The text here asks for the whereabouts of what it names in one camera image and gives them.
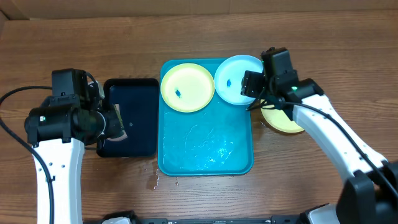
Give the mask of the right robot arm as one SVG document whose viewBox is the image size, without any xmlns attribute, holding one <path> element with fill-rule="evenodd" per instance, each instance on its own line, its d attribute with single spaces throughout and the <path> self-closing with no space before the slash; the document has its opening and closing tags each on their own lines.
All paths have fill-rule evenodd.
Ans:
<svg viewBox="0 0 398 224">
<path fill-rule="evenodd" d="M 397 163 L 368 146 L 339 116 L 311 78 L 299 80 L 286 48 L 261 54 L 261 72 L 245 71 L 241 94 L 250 110 L 281 110 L 303 128 L 338 170 L 337 204 L 301 213 L 297 223 L 397 223 Z"/>
</svg>

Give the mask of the light blue plate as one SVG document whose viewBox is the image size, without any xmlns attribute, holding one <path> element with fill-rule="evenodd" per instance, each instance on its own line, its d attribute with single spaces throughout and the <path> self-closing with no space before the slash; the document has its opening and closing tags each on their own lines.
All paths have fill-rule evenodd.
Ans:
<svg viewBox="0 0 398 224">
<path fill-rule="evenodd" d="M 245 71 L 261 73 L 262 62 L 250 55 L 235 55 L 227 58 L 217 68 L 214 81 L 217 94 L 232 105 L 249 105 L 254 98 L 241 94 L 242 80 Z"/>
</svg>

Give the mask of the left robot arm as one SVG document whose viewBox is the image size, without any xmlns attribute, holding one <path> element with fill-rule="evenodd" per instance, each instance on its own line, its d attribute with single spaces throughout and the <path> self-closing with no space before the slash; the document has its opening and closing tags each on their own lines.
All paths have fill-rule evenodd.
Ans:
<svg viewBox="0 0 398 224">
<path fill-rule="evenodd" d="M 116 105 L 104 101 L 93 76 L 73 68 L 52 72 L 52 95 L 25 120 L 35 152 L 38 223 L 82 223 L 85 146 L 127 138 Z"/>
</svg>

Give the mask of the green scouring sponge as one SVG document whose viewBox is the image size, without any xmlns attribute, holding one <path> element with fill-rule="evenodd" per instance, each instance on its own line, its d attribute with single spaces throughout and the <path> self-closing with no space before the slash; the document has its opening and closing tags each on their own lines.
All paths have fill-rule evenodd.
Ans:
<svg viewBox="0 0 398 224">
<path fill-rule="evenodd" d="M 119 104 L 115 104 L 115 107 L 116 107 L 116 111 L 120 114 Z M 121 132 L 119 134 L 117 134 L 116 137 L 107 138 L 107 140 L 113 141 L 113 142 L 119 142 L 119 141 L 122 141 L 125 139 L 127 139 L 127 134 L 124 129 L 122 129 Z"/>
</svg>

